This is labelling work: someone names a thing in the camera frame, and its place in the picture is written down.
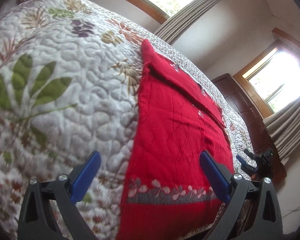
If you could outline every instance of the bed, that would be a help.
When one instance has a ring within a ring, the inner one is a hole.
[[[0,14],[0,225],[11,239],[17,238],[29,180],[69,173],[93,149],[102,153],[103,164],[77,208],[99,239],[115,239],[138,125],[144,39],[222,109],[234,171],[249,179],[235,158],[255,165],[243,154],[246,148],[253,151],[246,125],[189,59],[88,0],[31,0]],[[57,206],[52,207],[69,237]]]

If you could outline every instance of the dark wooden headboard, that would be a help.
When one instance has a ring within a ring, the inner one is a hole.
[[[259,111],[229,73],[213,79],[212,82],[219,89],[227,103],[246,123],[254,152],[261,153],[268,148],[273,150],[273,182],[279,183],[287,176],[287,172],[280,161],[278,150],[268,134]]]

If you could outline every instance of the red object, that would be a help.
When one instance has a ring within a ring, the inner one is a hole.
[[[212,223],[221,202],[199,166],[208,150],[233,171],[222,111],[169,59],[141,45],[139,121],[117,240],[175,240]]]

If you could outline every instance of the beige curtain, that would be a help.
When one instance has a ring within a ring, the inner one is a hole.
[[[194,0],[165,21],[154,34],[172,44],[196,19],[220,0]]]
[[[300,97],[263,122],[278,149],[281,162],[285,164],[300,144]]]

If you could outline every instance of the metal screw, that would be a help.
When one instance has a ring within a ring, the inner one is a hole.
[[[268,177],[265,177],[263,180],[264,180],[265,183],[267,183],[267,184],[270,184],[270,183],[271,183],[271,179],[268,178]]]
[[[241,174],[238,174],[238,173],[234,174],[233,177],[234,177],[234,179],[236,179],[236,180],[242,179],[242,175],[241,175]]]
[[[59,180],[61,180],[61,181],[66,180],[66,179],[68,179],[68,176],[66,174],[61,174],[59,176]]]
[[[37,182],[38,182],[37,179],[31,179],[31,180],[30,180],[30,184],[31,184],[31,185],[34,185],[34,184],[36,184]]]

